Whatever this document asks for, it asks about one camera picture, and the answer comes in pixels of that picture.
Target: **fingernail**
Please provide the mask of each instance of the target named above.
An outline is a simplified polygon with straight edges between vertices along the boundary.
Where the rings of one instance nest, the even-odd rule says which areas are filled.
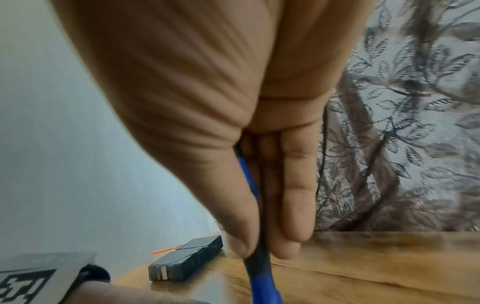
[[[228,249],[236,254],[239,258],[244,258],[245,254],[247,253],[247,246],[245,243],[231,234],[226,235],[226,245]]]

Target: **wood grain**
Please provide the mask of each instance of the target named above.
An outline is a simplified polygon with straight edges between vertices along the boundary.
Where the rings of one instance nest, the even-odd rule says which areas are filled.
[[[272,269],[286,304],[480,303],[480,234],[319,233],[294,260],[273,258]],[[147,266],[114,283],[212,304],[250,303],[242,261],[225,256],[184,284],[151,283]]]

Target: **hand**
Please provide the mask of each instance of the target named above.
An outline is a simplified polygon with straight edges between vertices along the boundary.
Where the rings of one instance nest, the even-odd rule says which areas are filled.
[[[85,282],[65,299],[64,304],[207,304],[162,296],[157,292],[116,286],[102,282]]]
[[[53,0],[140,145],[249,256],[260,188],[269,250],[298,253],[315,225],[322,113],[374,0]]]

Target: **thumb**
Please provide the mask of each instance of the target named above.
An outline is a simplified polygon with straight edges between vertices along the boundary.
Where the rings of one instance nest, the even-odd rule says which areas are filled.
[[[229,248],[241,258],[250,256],[259,239],[259,207],[233,148],[175,174],[223,226]]]

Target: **patterned curtain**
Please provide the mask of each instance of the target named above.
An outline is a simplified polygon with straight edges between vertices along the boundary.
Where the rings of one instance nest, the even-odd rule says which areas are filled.
[[[322,134],[317,230],[480,230],[480,0],[379,1]]]

